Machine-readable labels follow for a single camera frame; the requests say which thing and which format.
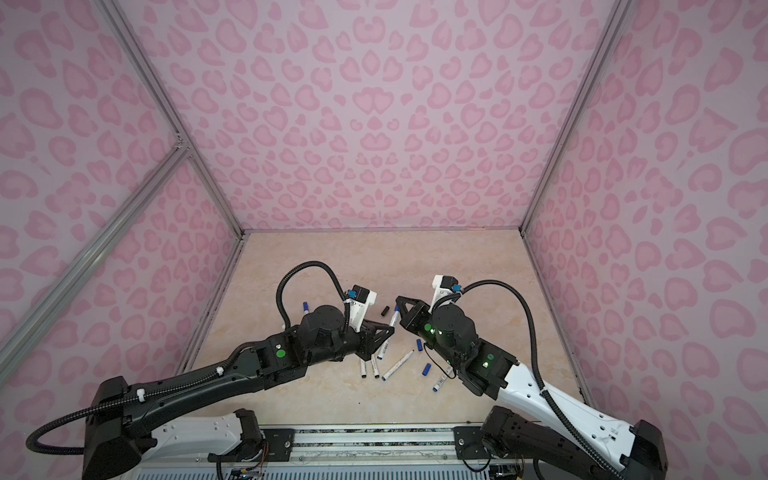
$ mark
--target vent grille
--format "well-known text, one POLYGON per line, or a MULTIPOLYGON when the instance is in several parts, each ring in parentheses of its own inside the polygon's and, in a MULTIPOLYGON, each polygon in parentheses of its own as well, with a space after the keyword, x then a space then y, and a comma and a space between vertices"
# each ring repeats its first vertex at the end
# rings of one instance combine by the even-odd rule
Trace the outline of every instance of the vent grille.
MULTIPOLYGON (((137 480, 216 480, 208 468, 143 468, 137 480)), ((275 466, 261 480, 489 480, 464 465, 275 466)))

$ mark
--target white bracket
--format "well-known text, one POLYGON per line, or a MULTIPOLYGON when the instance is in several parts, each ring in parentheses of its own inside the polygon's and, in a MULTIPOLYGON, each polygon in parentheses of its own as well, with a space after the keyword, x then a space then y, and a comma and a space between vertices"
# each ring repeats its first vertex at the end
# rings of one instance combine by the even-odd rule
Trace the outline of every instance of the white bracket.
POLYGON ((359 332, 362 321, 366 318, 368 307, 376 303, 376 292, 370 290, 365 303, 358 302, 355 299, 348 300, 352 300, 349 302, 349 326, 356 332, 359 332))
MULTIPOLYGON (((446 295, 450 295, 451 293, 455 293, 453 290, 449 288, 440 288, 440 285, 442 284, 442 278, 443 275, 435 275, 435 279, 432 281, 432 288, 435 289, 435 295, 432 296, 432 303, 429 304, 429 312, 432 313, 432 306, 435 305, 435 302, 440 300, 442 297, 446 295)), ((443 303, 445 305, 446 303, 453 303, 453 301, 448 301, 443 303)))

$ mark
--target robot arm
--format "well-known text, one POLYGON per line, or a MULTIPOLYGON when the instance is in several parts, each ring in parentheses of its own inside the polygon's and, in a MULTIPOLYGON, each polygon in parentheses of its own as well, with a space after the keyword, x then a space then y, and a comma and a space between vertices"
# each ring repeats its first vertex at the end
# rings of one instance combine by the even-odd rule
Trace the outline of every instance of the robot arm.
MULTIPOLYGON (((189 436, 191 431, 200 430, 199 421, 176 420, 178 417, 231 396, 299 379, 307 367, 316 363, 340 362, 351 353, 370 359, 395 331, 391 326, 364 320, 368 307, 376 300, 375 292, 355 285, 345 293, 332 270, 321 262, 302 263, 292 269, 280 282, 276 299, 285 331, 243 343, 223 362, 169 379, 133 385, 122 376, 105 380, 90 408, 43 425, 27 438, 27 447, 52 455, 83 455, 84 480, 120 475, 141 462, 145 454, 178 455, 190 449, 199 452, 200 439, 189 436), (290 277, 308 266, 319 266, 329 273, 345 303, 345 312, 330 305, 318 306, 304 315, 299 325, 291 326, 283 308, 282 290, 290 277), (45 433, 79 419, 86 420, 84 447, 39 442, 45 433)), ((221 424, 208 419, 213 422, 211 436, 215 440, 209 445, 217 450, 212 453, 226 454, 232 460, 252 458, 263 440, 255 416, 244 410, 234 415, 221 419, 221 424), (240 434, 236 435, 233 431, 238 428, 240 434)))
POLYGON ((580 445, 561 419, 564 416, 581 441, 593 449, 591 456, 595 457, 596 452, 619 472, 625 469, 629 472, 630 466, 631 472, 644 470, 638 478, 663 478, 654 474, 655 469, 666 471, 664 443, 656 427, 642 420, 630 425, 592 409, 546 382, 539 383, 525 364, 478 336, 474 321, 455 304, 462 294, 455 278, 436 276, 433 286, 435 302, 432 305, 404 296, 397 298, 402 315, 400 325, 420 336, 428 348, 440 354, 472 393, 486 394, 525 412, 556 431, 558 438, 567 439, 573 446, 580 445), (553 409, 544 392, 548 392, 560 412, 553 409), (650 452, 637 450, 647 443, 646 439, 638 439, 639 432, 653 443, 647 448, 650 452), (640 458, 652 460, 648 465, 641 465, 640 458))

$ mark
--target aluminum frame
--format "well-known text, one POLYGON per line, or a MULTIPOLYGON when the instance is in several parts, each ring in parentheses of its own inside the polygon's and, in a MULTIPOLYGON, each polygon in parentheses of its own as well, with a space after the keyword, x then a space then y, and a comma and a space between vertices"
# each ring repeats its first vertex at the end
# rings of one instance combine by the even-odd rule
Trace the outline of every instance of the aluminum frame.
POLYGON ((598 86, 608 62, 611 60, 616 45, 618 45, 618 42, 621 39, 621 34, 627 27, 629 19, 632 17, 632 12, 636 4, 637 0, 617 0, 616 3, 614 3, 611 13, 608 15, 605 28, 598 40, 598 47, 594 50, 594 53, 590 58, 587 70, 584 73, 584 79, 579 84, 578 90, 576 90, 574 101, 571 103, 571 108, 565 116, 563 127, 558 132, 554 147, 547 159, 547 166, 536 184, 531 203, 525 211, 520 226, 521 232, 527 232, 531 228, 533 219, 544 199, 544 194, 551 183, 554 169, 560 164, 563 155, 567 150, 566 147, 568 142, 571 140, 582 114, 586 111, 587 106, 589 105, 592 94, 598 86))
POLYGON ((35 305, 0 349, 0 386, 3 386, 26 356, 38 345, 62 311, 91 279, 96 269, 117 246, 157 192, 173 176, 191 152, 179 143, 152 175, 123 203, 106 227, 75 257, 45 298, 35 305))
POLYGON ((203 185, 205 186, 205 189, 208 190, 208 194, 213 199, 214 204, 216 204, 222 216, 227 220, 227 223, 235 234, 238 237, 242 237, 243 227, 240 225, 240 221, 237 219, 237 216, 232 210, 232 206, 221 191, 219 184, 214 180, 214 177, 206 165, 203 155, 197 148, 194 139, 184 126, 179 112, 176 110, 170 96, 165 91, 160 76, 150 63, 144 48, 138 41, 138 37, 136 36, 133 27, 131 27, 131 23, 125 17, 125 12, 123 12, 122 7, 118 4, 117 0, 93 0, 93 3, 101 11, 104 20, 109 24, 115 38, 123 48, 123 52, 125 52, 128 60, 134 66, 136 73, 154 99, 163 118, 170 129, 175 132, 176 138, 179 141, 183 141, 191 148, 193 160, 192 166, 203 181, 203 185))
POLYGON ((227 292, 227 287, 230 285, 230 281, 234 276, 234 270, 237 267, 237 261, 240 259, 240 255, 243 253, 243 248, 247 242, 247 236, 235 239, 235 244, 232 247, 232 252, 227 259, 227 266, 222 270, 219 279, 214 285, 213 294, 208 299, 208 302, 203 309, 200 317, 197 320, 197 324, 192 332, 187 348, 184 350, 184 354, 181 357, 181 361, 176 367, 174 375, 180 375, 181 373, 189 372, 194 367, 195 359, 200 349, 203 348, 203 343, 208 336, 208 330, 216 319, 216 314, 219 311, 219 306, 224 298, 224 294, 227 292))
POLYGON ((563 350, 565 351, 565 356, 568 358, 568 363, 571 364, 571 371, 574 373, 574 379, 576 380, 576 385, 578 386, 579 393, 581 394, 581 398, 584 399, 584 403, 594 408, 597 404, 594 402, 594 397, 589 391, 587 383, 584 381, 584 378, 585 378, 584 373, 581 371, 581 367, 579 366, 578 361, 576 360, 576 354, 574 353, 573 345, 571 344, 571 341, 568 339, 568 336, 566 336, 565 333, 563 332, 563 327, 560 323, 560 318, 558 316, 557 310, 554 309, 554 300, 552 297, 552 293, 549 291, 549 287, 544 282, 544 279, 541 277, 541 268, 536 262, 536 256, 533 254, 533 249, 531 248, 531 245, 528 242, 528 238, 523 234, 522 231, 520 232, 520 234, 523 239, 523 245, 525 245, 525 251, 528 253, 528 259, 530 259, 531 265, 533 266, 533 270, 534 272, 536 272, 536 280, 538 281, 538 286, 539 288, 541 288, 541 292, 544 294, 544 300, 547 303, 549 314, 552 317, 552 322, 554 323, 554 329, 558 333, 558 336, 560 337, 560 342, 563 344, 563 350))

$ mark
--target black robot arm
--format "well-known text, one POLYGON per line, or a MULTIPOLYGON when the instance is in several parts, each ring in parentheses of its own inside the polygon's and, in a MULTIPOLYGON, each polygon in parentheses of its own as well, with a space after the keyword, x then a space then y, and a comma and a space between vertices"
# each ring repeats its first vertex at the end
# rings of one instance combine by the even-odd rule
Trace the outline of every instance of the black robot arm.
POLYGON ((394 327, 364 320, 376 294, 355 285, 344 292, 336 275, 324 263, 306 262, 280 282, 276 301, 285 331, 238 346, 225 360, 157 382, 128 385, 122 376, 104 381, 91 407, 43 425, 27 438, 27 448, 51 455, 83 455, 84 480, 105 480, 127 472, 157 444, 152 431, 169 421, 220 400, 271 389, 306 374, 316 363, 340 362, 354 353, 371 355, 394 333, 394 327), (330 305, 307 313, 291 326, 283 308, 287 281, 300 270, 318 266, 331 277, 344 313, 330 305), (62 425, 85 419, 83 447, 60 447, 39 442, 62 425))

